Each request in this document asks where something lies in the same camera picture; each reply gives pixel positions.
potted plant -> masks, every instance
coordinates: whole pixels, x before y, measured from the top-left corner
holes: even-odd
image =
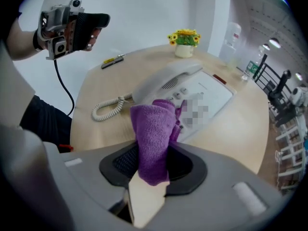
[[[181,58],[191,57],[193,48],[197,47],[201,35],[196,30],[180,29],[168,35],[169,43],[176,45],[175,55]]]

person's hand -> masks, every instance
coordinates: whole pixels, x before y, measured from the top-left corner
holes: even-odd
[[[101,32],[101,30],[98,29],[98,28],[93,30],[91,38],[90,38],[90,40],[88,42],[88,45],[90,44],[91,46],[86,48],[84,51],[91,51],[92,50],[92,47],[95,44],[96,39],[97,39],[98,35],[100,34],[100,32]]]
[[[73,28],[73,23],[74,22],[70,22],[67,24],[66,26],[66,29],[64,30],[64,37],[66,39],[66,50],[68,51],[69,50],[69,44],[70,44],[70,41],[73,39],[73,31],[72,31],[72,28]],[[92,50],[92,47],[93,45],[95,44],[96,42],[96,39],[98,37],[98,35],[100,34],[101,30],[98,29],[98,28],[95,28],[91,34],[91,38],[87,44],[87,47],[86,49],[84,49],[84,51],[91,51]],[[42,35],[44,38],[53,38],[55,37],[57,34],[55,32],[48,32],[48,31],[45,31],[44,29],[42,30]],[[47,42],[46,41],[43,41],[40,39],[40,37],[38,37],[38,44],[40,45],[40,47],[42,47],[43,49],[47,49]]]

flower pot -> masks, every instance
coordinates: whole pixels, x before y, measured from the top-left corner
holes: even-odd
[[[193,54],[193,46],[192,45],[176,45],[175,47],[175,55],[181,58],[191,57]]]

white bottle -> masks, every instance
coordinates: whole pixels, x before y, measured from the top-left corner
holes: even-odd
[[[260,63],[262,61],[262,58],[264,56],[264,47],[262,46],[259,46],[259,49],[257,51],[257,53],[254,55],[252,61],[250,61],[247,65],[247,68],[244,72],[244,74],[242,75],[242,80],[249,80],[251,79],[255,72],[257,71],[257,69],[259,68],[260,66]]]
[[[219,59],[223,60],[225,63],[228,63],[234,56],[236,42],[241,35],[241,31],[242,28],[239,24],[235,22],[228,23],[225,39],[218,56]]]

telephone handset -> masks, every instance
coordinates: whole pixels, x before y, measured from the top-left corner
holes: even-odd
[[[105,121],[118,114],[124,102],[130,98],[133,98],[135,104],[151,104],[155,99],[163,99],[168,92],[193,77],[202,69],[202,63],[196,59],[184,59],[171,62],[165,68],[147,78],[133,93],[128,93],[96,105],[92,110],[92,117],[95,121]],[[117,107],[109,113],[97,115],[97,111],[100,108],[116,103]]]

